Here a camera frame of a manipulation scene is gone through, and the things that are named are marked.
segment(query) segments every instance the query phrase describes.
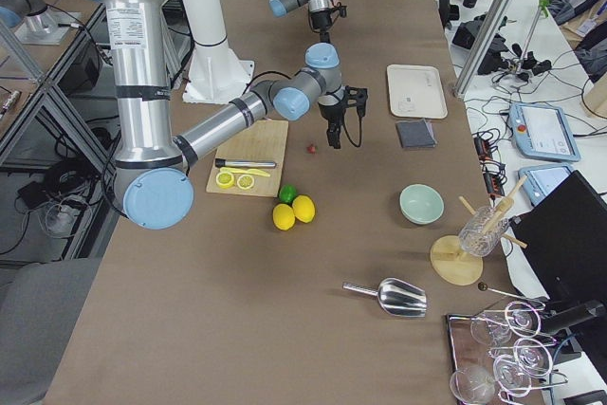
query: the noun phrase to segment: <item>metal scoop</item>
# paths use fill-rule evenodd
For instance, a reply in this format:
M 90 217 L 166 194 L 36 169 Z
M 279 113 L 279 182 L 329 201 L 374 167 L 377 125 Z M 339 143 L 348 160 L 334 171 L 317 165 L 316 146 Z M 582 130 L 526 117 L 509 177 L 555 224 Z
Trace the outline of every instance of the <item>metal scoop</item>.
M 343 283 L 343 289 L 377 298 L 381 308 L 397 317 L 424 317 L 428 308 L 423 289 L 398 279 L 382 280 L 377 290 L 347 282 Z

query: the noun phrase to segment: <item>gray chair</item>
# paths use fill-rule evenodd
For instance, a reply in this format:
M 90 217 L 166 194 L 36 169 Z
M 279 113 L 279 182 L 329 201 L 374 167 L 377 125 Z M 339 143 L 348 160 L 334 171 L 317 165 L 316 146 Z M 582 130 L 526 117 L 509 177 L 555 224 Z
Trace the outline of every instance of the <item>gray chair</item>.
M 0 404 L 45 396 L 99 263 L 86 258 L 19 270 L 0 304 Z

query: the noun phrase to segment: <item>label on robot arm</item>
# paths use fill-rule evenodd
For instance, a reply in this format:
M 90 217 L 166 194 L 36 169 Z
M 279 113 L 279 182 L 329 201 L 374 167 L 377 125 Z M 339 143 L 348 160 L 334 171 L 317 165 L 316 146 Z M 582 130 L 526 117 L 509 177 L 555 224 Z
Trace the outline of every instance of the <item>label on robot arm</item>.
M 112 49 L 147 47 L 143 9 L 108 9 L 107 28 Z

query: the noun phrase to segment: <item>yellow lemon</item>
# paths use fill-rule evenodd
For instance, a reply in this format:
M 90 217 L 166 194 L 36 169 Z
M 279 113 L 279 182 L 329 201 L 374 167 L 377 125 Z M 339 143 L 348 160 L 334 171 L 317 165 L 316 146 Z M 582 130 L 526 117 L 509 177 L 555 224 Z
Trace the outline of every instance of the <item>yellow lemon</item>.
M 276 228 L 286 231 L 295 225 L 295 214 L 289 205 L 283 203 L 277 204 L 274 211 L 272 211 L 272 220 Z
M 240 175 L 236 181 L 236 186 L 240 190 L 250 190 L 255 185 L 255 177 L 252 175 Z
M 314 207 L 314 202 L 309 196 L 300 194 L 293 200 L 292 206 L 293 213 L 295 213 L 295 218 L 301 222 L 308 223 L 314 219 L 316 208 Z
M 228 189 L 234 185 L 234 175 L 232 173 L 222 171 L 215 177 L 215 183 L 220 189 Z

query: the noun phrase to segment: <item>green lime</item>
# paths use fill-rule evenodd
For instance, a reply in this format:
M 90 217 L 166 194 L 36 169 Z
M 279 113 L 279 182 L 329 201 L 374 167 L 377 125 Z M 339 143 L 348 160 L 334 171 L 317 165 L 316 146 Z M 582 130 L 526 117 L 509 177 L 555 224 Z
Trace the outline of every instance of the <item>green lime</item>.
M 291 204 L 296 196 L 297 189 L 289 184 L 284 185 L 278 192 L 278 199 L 281 200 L 281 203 L 285 204 Z

